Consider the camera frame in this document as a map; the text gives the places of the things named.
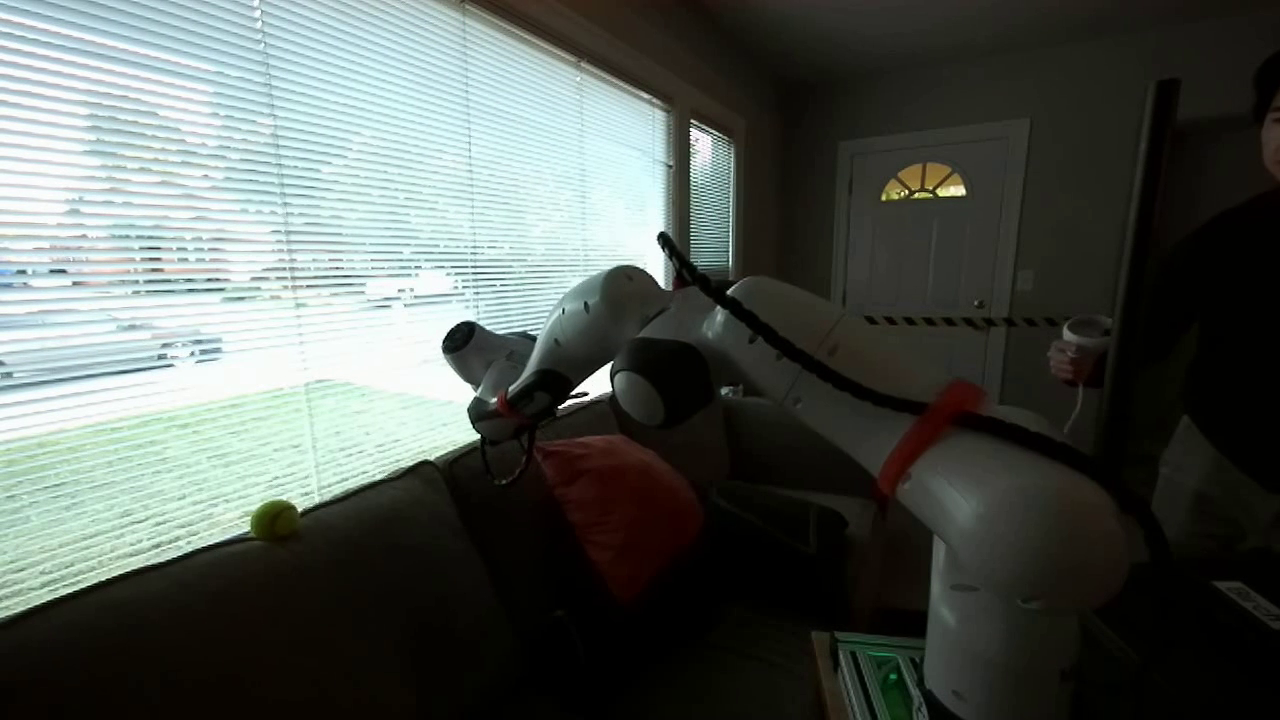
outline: white door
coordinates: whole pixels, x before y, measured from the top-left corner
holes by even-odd
[[[1002,400],[1028,125],[842,143],[838,299]]]

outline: grass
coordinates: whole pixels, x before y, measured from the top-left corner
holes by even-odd
[[[470,437],[433,395],[313,380],[0,444],[0,615],[239,534]]]

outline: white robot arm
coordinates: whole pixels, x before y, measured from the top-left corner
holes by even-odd
[[[699,349],[719,382],[761,388],[870,470],[893,462],[922,407],[952,382],[844,308],[779,281],[745,274],[707,297],[611,268],[561,299],[535,349],[512,353],[523,367],[507,363],[505,393],[476,395],[480,438],[507,438],[553,414],[635,339]],[[474,353],[476,343],[445,339],[445,354]],[[611,377],[611,393],[644,424],[671,420],[671,400],[629,367]],[[1036,437],[1013,407],[972,407],[898,488],[936,538],[926,686],[963,720],[1065,720],[1085,615],[1127,576],[1120,506],[1082,468],[1018,444]]]

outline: tennis ball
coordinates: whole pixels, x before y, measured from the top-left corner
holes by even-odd
[[[288,501],[265,501],[251,510],[249,533],[265,543],[288,543],[301,534],[301,510]]]

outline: brown couch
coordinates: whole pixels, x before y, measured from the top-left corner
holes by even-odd
[[[575,431],[662,447],[715,506],[729,493],[719,543],[642,608],[608,602],[535,470],[495,483],[519,444],[470,444],[306,510],[298,543],[230,538],[0,625],[0,714],[809,720],[824,714],[809,627],[926,602],[914,522],[884,522],[904,553],[882,595],[832,581],[832,560],[860,560],[870,477],[769,400],[723,395],[675,431],[606,400],[539,437]],[[842,543],[809,547],[838,527],[819,504],[842,506]]]

